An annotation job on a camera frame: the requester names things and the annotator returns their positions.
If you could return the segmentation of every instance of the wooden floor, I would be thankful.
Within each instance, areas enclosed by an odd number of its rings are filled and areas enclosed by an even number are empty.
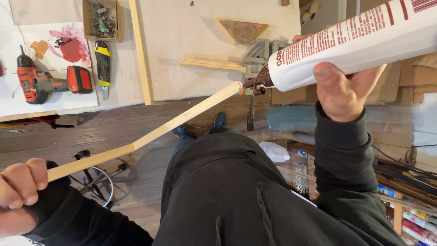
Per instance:
[[[92,154],[101,153],[130,144],[161,126],[183,111],[205,98],[190,98],[171,101],[167,105],[136,105],[104,112],[83,113],[61,116],[58,124],[74,124],[76,128],[52,129],[46,124],[22,126],[25,134],[0,131],[0,170],[8,165],[26,162],[29,158],[40,157],[53,160],[59,165],[71,162],[72,155],[89,149]],[[197,136],[206,134],[215,115],[224,111],[228,117],[228,127],[240,131],[257,142],[285,139],[285,133],[269,130],[265,109],[271,95],[255,97],[255,131],[246,131],[249,96],[233,96],[216,107],[189,121],[186,125]],[[115,206],[119,211],[154,236],[159,227],[161,189],[170,153],[177,143],[172,133],[167,133],[144,148],[121,157],[129,165],[128,170],[113,178],[115,183]],[[112,160],[99,167],[108,172],[121,164]],[[82,173],[74,175],[83,177]]]

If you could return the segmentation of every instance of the yellow utility knife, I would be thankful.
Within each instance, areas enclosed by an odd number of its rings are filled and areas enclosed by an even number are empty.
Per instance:
[[[96,41],[94,51],[97,59],[99,84],[103,91],[103,101],[106,101],[109,98],[109,86],[111,85],[111,56],[108,46],[102,41]]]

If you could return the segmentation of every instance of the sleeve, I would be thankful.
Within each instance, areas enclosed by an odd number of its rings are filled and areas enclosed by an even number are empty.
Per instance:
[[[47,162],[47,166],[56,165]],[[39,200],[28,209],[38,216],[38,227],[24,235],[45,246],[99,245],[150,246],[149,233],[129,218],[85,198],[69,186],[68,177],[50,182],[38,191]]]
[[[317,206],[360,235],[382,245],[405,245],[387,222],[377,194],[372,168],[372,137],[366,128],[366,109],[352,122],[329,119],[316,103]]]

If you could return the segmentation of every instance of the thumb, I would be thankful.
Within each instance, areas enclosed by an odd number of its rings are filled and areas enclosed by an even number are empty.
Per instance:
[[[314,77],[330,95],[344,95],[346,93],[346,76],[329,62],[322,62],[314,66]]]

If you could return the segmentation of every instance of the triangular wood piece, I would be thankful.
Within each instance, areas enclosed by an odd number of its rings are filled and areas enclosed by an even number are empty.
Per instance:
[[[267,24],[228,21],[220,18],[216,18],[214,22],[233,45],[241,43],[249,46],[269,27]]]

